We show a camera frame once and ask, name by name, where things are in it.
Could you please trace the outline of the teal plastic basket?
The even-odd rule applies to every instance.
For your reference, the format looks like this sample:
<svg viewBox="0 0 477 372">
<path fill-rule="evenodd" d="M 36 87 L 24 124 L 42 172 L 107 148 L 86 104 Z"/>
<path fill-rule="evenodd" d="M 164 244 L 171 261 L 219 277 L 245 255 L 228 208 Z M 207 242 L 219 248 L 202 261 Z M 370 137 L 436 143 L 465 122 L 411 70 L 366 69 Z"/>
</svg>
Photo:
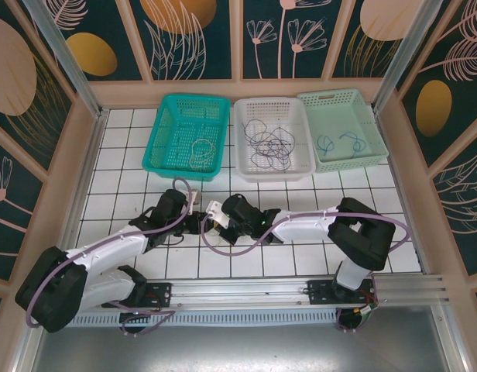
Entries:
<svg viewBox="0 0 477 372">
<path fill-rule="evenodd" d="M 210 95 L 163 97 L 142 168 L 164 178 L 212 181 L 220 172 L 231 102 Z"/>
</svg>

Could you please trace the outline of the white plastic basket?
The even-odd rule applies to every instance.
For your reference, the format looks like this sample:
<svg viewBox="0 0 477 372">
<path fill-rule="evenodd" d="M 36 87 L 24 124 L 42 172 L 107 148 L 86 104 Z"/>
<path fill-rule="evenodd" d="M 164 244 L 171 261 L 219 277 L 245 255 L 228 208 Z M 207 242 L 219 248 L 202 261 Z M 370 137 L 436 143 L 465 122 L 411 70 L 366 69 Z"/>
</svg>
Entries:
<svg viewBox="0 0 477 372">
<path fill-rule="evenodd" d="M 249 183 L 299 181 L 316 170 L 304 104 L 297 98 L 238 100 L 233 106 L 235 169 Z"/>
</svg>

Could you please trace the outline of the mint green plastic basket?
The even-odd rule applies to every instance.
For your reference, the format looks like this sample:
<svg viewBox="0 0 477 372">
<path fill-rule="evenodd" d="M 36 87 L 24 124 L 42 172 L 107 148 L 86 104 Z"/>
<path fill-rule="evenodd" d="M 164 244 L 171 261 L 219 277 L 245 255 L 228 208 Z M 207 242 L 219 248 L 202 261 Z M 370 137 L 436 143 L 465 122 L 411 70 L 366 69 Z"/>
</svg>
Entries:
<svg viewBox="0 0 477 372">
<path fill-rule="evenodd" d="M 372 110 L 358 89 L 314 91 L 297 98 L 307 114 L 318 173 L 376 166 L 388 157 Z"/>
</svg>

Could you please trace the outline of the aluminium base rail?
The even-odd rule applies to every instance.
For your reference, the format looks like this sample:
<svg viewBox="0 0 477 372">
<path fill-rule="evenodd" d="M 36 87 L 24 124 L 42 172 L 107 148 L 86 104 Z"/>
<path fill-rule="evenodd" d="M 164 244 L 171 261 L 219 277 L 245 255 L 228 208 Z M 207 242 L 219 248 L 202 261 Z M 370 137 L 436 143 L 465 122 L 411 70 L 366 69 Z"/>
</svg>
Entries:
<svg viewBox="0 0 477 372">
<path fill-rule="evenodd" d="M 381 274 L 367 277 L 373 282 L 373 298 L 381 307 L 443 305 L 450 301 L 439 275 Z M 160 279 L 147 283 L 171 283 L 171 309 L 236 310 L 306 308 L 311 305 L 303 293 L 311 280 L 334 280 L 332 275 L 300 277 L 257 277 L 224 279 Z M 336 305 L 312 305 L 335 308 Z"/>
</svg>

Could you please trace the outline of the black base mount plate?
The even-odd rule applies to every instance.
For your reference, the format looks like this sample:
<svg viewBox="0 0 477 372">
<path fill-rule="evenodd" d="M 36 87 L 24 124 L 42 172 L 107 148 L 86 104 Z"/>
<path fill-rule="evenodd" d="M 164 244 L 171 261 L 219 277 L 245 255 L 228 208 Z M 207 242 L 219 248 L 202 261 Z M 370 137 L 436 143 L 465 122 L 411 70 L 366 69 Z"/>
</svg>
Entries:
<svg viewBox="0 0 477 372">
<path fill-rule="evenodd" d="M 311 280 L 303 289 L 311 305 L 336 305 L 350 307 L 373 303 L 373 282 L 364 279 L 358 290 L 351 291 L 335 280 Z"/>
<path fill-rule="evenodd" d="M 126 299 L 115 302 L 127 308 L 168 308 L 171 295 L 171 283 L 145 283 L 137 284 Z"/>
</svg>

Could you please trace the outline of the aluminium frame post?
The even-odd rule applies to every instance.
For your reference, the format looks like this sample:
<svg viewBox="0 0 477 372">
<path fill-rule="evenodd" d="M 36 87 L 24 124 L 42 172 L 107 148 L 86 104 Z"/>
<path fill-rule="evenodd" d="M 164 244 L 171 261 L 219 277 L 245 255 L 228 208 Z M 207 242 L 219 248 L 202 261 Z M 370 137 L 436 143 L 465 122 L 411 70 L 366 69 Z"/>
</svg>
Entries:
<svg viewBox="0 0 477 372">
<path fill-rule="evenodd" d="M 397 82 L 403 75 L 416 50 L 422 43 L 427 31 L 439 13 L 443 0 L 424 0 L 410 24 L 405 37 L 390 62 L 383 80 L 372 100 L 372 112 L 375 117 L 385 108 Z"/>
<path fill-rule="evenodd" d="M 42 0 L 22 0 L 22 2 L 36 22 L 46 41 L 57 55 L 60 64 L 77 89 L 77 93 L 87 106 L 89 112 L 93 114 L 96 119 L 99 119 L 102 115 L 106 115 L 108 111 L 103 109 L 96 99 L 84 72 L 77 64 L 63 35 L 51 18 L 46 5 Z"/>
</svg>

